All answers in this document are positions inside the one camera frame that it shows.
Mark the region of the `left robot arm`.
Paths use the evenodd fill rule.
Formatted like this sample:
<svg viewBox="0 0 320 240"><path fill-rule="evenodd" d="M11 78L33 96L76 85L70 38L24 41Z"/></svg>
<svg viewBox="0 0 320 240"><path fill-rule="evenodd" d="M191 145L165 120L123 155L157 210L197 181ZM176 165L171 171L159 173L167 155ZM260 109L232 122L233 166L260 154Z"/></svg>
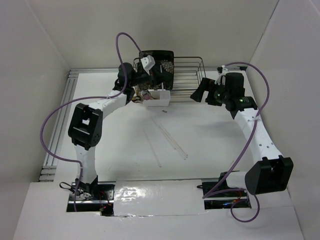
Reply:
<svg viewBox="0 0 320 240"><path fill-rule="evenodd" d="M86 199L92 200L99 193L95 147L102 138L104 119L129 102L147 106L168 105L170 91L165 88L165 82L173 83L173 77L174 63L169 60L148 63L147 58L143 58L137 68L125 62L119 66L114 87L107 96L90 104L75 106L68 136L80 161L79 177L75 183Z"/></svg>

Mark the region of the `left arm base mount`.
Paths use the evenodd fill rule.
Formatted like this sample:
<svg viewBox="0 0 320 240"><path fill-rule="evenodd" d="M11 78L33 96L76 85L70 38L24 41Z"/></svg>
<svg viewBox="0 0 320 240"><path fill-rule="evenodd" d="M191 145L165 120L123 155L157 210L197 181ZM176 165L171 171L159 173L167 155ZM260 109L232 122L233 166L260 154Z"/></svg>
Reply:
<svg viewBox="0 0 320 240"><path fill-rule="evenodd" d="M75 183L60 182L59 187L69 192L66 212L74 213L74 203L77 212L99 212L101 216L114 215L115 184L99 182L94 193L78 189L75 195Z"/></svg>

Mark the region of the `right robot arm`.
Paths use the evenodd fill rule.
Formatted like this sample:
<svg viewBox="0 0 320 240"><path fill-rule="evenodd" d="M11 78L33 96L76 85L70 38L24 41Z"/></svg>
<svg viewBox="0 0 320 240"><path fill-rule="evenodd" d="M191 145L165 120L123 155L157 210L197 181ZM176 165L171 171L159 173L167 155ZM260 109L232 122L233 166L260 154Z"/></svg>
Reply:
<svg viewBox="0 0 320 240"><path fill-rule="evenodd" d="M207 92L206 103L225 106L241 128L250 149L253 166L248 171L225 172L220 175L218 190L230 196L235 189L245 189L251 195L281 192L287 188L294 163L284 157L271 140L259 108L251 96L245 95L244 76L238 72L219 75L217 80L204 77L190 96L200 102Z"/></svg>

